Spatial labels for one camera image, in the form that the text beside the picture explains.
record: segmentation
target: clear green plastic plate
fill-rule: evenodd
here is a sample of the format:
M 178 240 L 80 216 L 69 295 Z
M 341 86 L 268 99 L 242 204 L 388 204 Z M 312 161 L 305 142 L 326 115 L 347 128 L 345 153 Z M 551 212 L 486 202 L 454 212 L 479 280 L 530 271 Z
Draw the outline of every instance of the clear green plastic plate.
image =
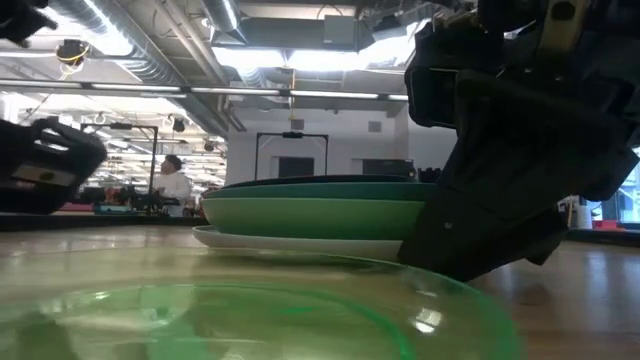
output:
M 520 359 L 505 313 L 422 270 L 259 250 L 2 260 L 6 360 Z

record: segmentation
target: green plate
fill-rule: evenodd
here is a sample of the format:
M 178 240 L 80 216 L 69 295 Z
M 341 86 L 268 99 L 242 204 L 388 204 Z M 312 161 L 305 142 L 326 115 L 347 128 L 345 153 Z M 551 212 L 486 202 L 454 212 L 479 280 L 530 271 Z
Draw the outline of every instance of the green plate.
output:
M 403 240 L 411 236 L 420 201 L 235 198 L 204 199 L 205 216 L 235 235 L 341 240 Z
M 357 258 L 142 248 L 0 261 L 3 360 L 515 360 L 496 304 Z
M 434 190 L 434 184 L 410 182 L 306 183 L 223 188 L 207 194 L 206 198 L 318 198 L 425 201 Z

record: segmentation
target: person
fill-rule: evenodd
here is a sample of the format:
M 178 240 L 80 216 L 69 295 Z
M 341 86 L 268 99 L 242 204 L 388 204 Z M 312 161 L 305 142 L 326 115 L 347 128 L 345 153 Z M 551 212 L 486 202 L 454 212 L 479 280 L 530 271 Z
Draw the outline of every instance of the person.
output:
M 154 183 L 154 188 L 160 196 L 174 198 L 180 202 L 180 205 L 167 206 L 171 217 L 182 216 L 182 208 L 191 196 L 191 182 L 179 172 L 181 169 L 182 161 L 175 155 L 167 155 L 160 165 L 160 176 Z

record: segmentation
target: white plate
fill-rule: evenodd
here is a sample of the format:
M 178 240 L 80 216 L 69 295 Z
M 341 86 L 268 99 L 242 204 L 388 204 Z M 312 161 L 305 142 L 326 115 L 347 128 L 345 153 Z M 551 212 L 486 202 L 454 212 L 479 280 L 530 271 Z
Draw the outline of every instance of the white plate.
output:
M 223 234 L 213 226 L 193 228 L 193 236 L 215 248 L 288 250 L 396 261 L 400 240 L 322 240 Z

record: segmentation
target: dark green plate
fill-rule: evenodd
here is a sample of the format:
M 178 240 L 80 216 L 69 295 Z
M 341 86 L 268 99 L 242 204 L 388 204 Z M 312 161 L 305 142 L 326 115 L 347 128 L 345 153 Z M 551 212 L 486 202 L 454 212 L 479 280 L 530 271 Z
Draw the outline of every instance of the dark green plate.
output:
M 307 198 L 425 201 L 434 184 L 397 183 L 319 183 L 223 188 L 205 195 L 207 199 L 230 198 Z
M 326 183 L 362 183 L 362 182 L 417 182 L 414 178 L 395 175 L 322 175 L 301 176 L 290 178 L 263 179 L 246 181 L 225 186 L 225 189 L 265 186 L 265 185 L 290 185 L 290 184 L 326 184 Z

